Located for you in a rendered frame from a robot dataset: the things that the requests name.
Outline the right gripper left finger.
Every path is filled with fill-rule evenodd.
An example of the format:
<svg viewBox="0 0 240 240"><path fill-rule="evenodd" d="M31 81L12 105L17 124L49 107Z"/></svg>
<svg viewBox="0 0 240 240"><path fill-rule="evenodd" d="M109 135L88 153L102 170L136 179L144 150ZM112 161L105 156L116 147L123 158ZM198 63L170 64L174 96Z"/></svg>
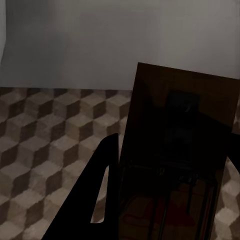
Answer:
<svg viewBox="0 0 240 240"><path fill-rule="evenodd" d="M104 221L91 223L109 166ZM105 137L42 240L119 240L119 134Z"/></svg>

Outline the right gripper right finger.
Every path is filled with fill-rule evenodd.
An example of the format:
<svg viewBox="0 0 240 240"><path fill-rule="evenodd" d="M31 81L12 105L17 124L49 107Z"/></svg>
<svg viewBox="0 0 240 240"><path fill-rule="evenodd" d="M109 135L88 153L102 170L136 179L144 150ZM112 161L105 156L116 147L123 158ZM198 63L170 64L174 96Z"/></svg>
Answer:
<svg viewBox="0 0 240 240"><path fill-rule="evenodd" d="M240 173L240 135L231 133L227 156Z"/></svg>

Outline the mousetrap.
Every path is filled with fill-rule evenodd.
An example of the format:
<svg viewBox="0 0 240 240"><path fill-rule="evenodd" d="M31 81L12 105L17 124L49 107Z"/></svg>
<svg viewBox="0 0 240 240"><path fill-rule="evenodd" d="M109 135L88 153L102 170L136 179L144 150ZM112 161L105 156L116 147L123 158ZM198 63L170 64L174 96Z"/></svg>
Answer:
<svg viewBox="0 0 240 240"><path fill-rule="evenodd" d="M138 62L118 161L118 240L210 240L240 79Z"/></svg>

